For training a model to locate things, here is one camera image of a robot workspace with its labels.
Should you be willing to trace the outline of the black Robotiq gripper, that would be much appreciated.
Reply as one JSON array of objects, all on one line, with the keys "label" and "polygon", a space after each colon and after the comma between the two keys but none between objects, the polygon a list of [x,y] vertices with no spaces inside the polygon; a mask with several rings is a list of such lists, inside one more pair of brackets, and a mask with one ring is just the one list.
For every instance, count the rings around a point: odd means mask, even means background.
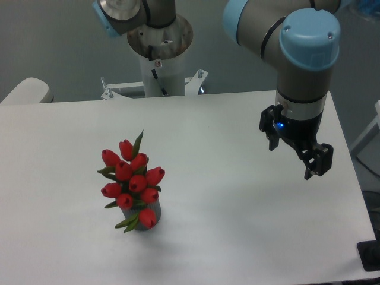
[{"label": "black Robotiq gripper", "polygon": [[261,112],[259,130],[266,134],[269,150],[277,148],[281,138],[304,162],[306,180],[315,175],[324,175],[331,169],[334,148],[329,144],[317,143],[316,135],[322,115],[307,120],[295,120],[281,115],[282,111],[282,104],[272,104]]}]

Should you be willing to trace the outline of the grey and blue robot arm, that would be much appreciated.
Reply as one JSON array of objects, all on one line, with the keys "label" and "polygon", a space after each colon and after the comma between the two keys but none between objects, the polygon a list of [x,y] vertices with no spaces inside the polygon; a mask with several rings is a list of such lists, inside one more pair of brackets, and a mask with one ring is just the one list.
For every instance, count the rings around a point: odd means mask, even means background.
[{"label": "grey and blue robot arm", "polygon": [[[285,142],[304,162],[305,178],[330,170],[333,147],[316,139],[339,55],[341,28],[335,13],[343,1],[229,1],[226,34],[277,71],[275,104],[261,113],[259,130],[270,150]],[[190,23],[175,1],[94,1],[107,34],[126,36],[139,56],[147,97],[184,96],[200,85],[187,83],[183,57],[192,44]]]}]

